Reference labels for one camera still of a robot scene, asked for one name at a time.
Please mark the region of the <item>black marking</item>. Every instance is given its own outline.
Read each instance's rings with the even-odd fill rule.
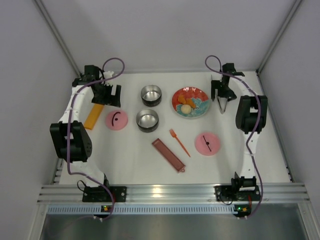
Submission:
[[[116,121],[118,120],[118,118],[115,119],[115,116],[116,116],[117,114],[120,114],[120,113],[121,113],[121,112],[117,111],[115,114],[113,114],[112,122],[111,122],[111,123],[112,123],[112,127],[114,127],[114,120],[116,120]]]
[[[204,139],[204,141],[205,141],[206,146],[208,147],[208,149],[210,150],[210,152],[212,152],[212,151],[211,151],[211,148],[209,147],[209,144],[210,144],[210,143],[206,140],[205,135],[203,135],[202,137],[203,137],[203,139]]]

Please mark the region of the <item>metal bowl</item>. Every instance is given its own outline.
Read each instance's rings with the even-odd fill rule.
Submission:
[[[162,92],[156,85],[148,85],[141,89],[141,98],[144,105],[148,107],[157,106],[161,102]]]
[[[136,124],[139,129],[145,133],[151,133],[157,129],[159,124],[159,116],[152,109],[143,109],[136,115]]]

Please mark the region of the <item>gray floor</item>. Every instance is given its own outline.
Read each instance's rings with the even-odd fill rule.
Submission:
[[[257,214],[248,220],[237,220],[232,215],[114,215],[101,223],[91,217],[77,220],[79,217],[74,215],[48,215],[41,239],[308,239],[298,207],[295,204],[263,204]]]

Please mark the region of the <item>orange fork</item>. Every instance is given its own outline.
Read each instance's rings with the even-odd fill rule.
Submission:
[[[188,154],[188,156],[191,158],[189,152],[187,151],[187,149],[185,148],[185,146],[182,144],[182,142],[180,142],[179,138],[177,137],[177,134],[175,133],[175,131],[173,129],[170,129],[170,134],[173,138],[175,138],[178,143],[180,144],[180,146],[183,148],[183,150],[186,152],[186,154]]]

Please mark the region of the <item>brown tray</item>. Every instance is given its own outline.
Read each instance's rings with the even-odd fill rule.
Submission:
[[[184,163],[159,139],[157,138],[152,145],[158,150],[158,152],[164,156],[164,158],[174,167],[178,173],[185,172]]]

